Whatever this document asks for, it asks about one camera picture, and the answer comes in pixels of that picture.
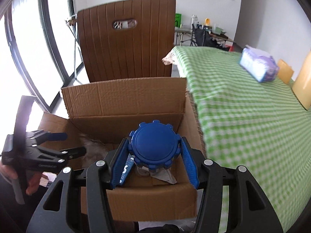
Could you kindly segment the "person's left hand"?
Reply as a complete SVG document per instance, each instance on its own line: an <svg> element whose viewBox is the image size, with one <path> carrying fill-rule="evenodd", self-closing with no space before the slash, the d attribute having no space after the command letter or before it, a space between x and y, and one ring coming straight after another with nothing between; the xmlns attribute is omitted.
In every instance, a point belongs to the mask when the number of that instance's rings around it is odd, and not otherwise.
<svg viewBox="0 0 311 233"><path fill-rule="evenodd" d="M3 165L1 161L1 174L7 177L10 180L18 179L18 175L14 168L9 165ZM37 192L39 188L39 183L43 174L40 172L35 172L32 177L28 180L28 187L26 189L26 194L31 196L35 192Z"/></svg>

